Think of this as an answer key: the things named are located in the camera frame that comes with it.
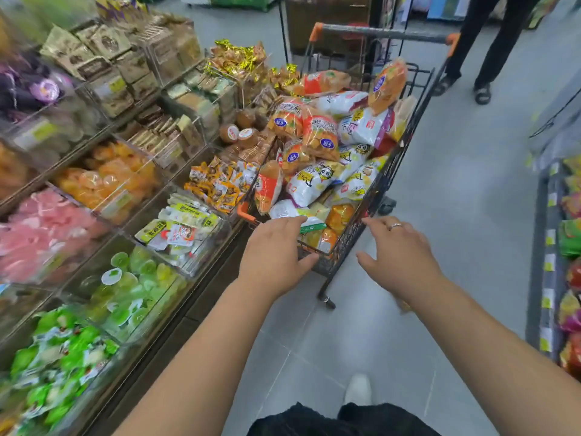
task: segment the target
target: sandal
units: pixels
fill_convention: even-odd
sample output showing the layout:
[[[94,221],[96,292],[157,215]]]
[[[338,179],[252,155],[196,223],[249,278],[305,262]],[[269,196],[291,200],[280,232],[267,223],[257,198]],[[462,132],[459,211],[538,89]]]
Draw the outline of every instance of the sandal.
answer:
[[[484,84],[483,87],[474,87],[474,99],[477,104],[486,105],[492,99],[492,94],[490,93],[490,84]]]
[[[456,80],[454,80],[454,78],[450,78],[448,75],[446,75],[445,77],[443,77],[437,84],[437,86],[434,88],[434,96],[441,96],[444,93],[446,93],[446,91],[452,87],[452,85],[454,84],[454,82],[456,82]]]

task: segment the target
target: hand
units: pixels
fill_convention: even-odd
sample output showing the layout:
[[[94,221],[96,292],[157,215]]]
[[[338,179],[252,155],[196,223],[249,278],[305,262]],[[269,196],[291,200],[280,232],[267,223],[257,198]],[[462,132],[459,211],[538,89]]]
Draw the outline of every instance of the hand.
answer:
[[[367,274],[382,288],[396,297],[411,303],[415,295],[430,290],[436,281],[443,278],[440,267],[430,249],[426,236],[407,222],[392,216],[362,220],[375,238],[377,259],[363,251],[357,259]],[[402,226],[390,226],[401,223]]]
[[[299,260],[297,237],[305,216],[281,217],[260,224],[248,239],[238,280],[273,301],[290,291],[309,272],[319,256]]]

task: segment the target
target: white shoe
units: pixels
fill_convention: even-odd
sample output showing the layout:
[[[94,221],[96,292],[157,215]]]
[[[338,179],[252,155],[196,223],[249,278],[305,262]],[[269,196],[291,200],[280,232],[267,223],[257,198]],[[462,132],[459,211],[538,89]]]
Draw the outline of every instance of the white shoe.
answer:
[[[345,402],[350,402],[356,405],[373,405],[371,399],[371,381],[369,377],[363,373],[355,373],[349,381],[347,390],[345,391]]]

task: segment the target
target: silver ring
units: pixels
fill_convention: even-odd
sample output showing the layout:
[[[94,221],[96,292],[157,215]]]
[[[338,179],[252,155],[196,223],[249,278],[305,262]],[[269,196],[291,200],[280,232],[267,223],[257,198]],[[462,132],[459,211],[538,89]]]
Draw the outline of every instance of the silver ring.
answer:
[[[401,223],[394,223],[393,225],[388,226],[388,231],[391,231],[393,228],[398,227],[398,226],[403,228],[403,225]]]

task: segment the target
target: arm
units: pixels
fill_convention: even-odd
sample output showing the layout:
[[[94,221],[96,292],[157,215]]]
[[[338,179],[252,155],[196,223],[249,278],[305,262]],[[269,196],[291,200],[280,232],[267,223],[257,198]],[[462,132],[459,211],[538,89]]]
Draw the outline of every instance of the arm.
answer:
[[[296,238],[304,220],[276,219],[256,228],[238,278],[115,436],[220,436],[270,307],[317,262],[317,255],[297,259]]]
[[[365,219],[377,260],[358,252],[380,286],[406,301],[502,435],[577,434],[581,384],[488,315],[445,278],[425,236],[395,217]]]

